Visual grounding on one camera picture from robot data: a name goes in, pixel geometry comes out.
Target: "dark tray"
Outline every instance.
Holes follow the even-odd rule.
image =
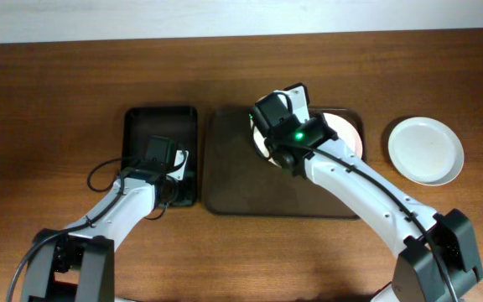
[[[327,190],[292,177],[258,157],[251,140],[249,107],[223,107],[207,125],[202,200],[218,215],[307,216],[357,219],[357,215]],[[344,108],[310,108],[345,118],[364,144],[362,121]],[[366,149],[363,160],[366,160]]]
[[[143,156],[151,135],[174,139],[190,152],[179,182],[180,196],[172,206],[192,206],[197,200],[197,130],[197,111],[190,106],[132,108],[124,118],[123,157]]]

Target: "wooden table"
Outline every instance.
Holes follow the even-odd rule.
[[[0,301],[34,234],[101,199],[86,174],[121,153],[128,108],[193,104],[202,138],[215,107],[252,104],[299,81],[315,106],[361,114],[375,170],[442,213],[461,209],[483,257],[483,29],[3,44]],[[391,166],[382,134],[407,115],[458,134],[466,159],[455,181],[415,185]],[[214,216],[198,203],[135,227],[116,254],[116,292],[145,301],[342,301],[380,289],[394,264],[362,221]],[[466,298],[483,301],[483,281]]]

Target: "green light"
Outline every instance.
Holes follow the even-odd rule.
[[[301,138],[303,138],[303,136],[305,136],[303,133],[295,133],[295,139],[296,140],[301,140]]]

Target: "white wall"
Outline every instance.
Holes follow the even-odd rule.
[[[483,0],[0,0],[0,43],[483,27]]]

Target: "white plate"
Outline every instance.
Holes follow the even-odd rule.
[[[361,136],[355,127],[353,127],[353,125],[351,125],[350,122],[346,121],[344,118],[335,114],[324,113],[324,117],[327,125],[336,131],[339,138],[342,138],[345,141],[346,146],[348,146],[358,157],[362,157]],[[269,152],[264,144],[264,138],[256,127],[254,128],[252,135],[258,149],[260,149],[260,152],[262,152],[265,157],[269,156]],[[269,162],[278,165],[273,159],[269,159]]]
[[[463,168],[465,156],[456,134],[427,117],[400,122],[389,137],[389,155],[396,169],[422,185],[444,185]]]

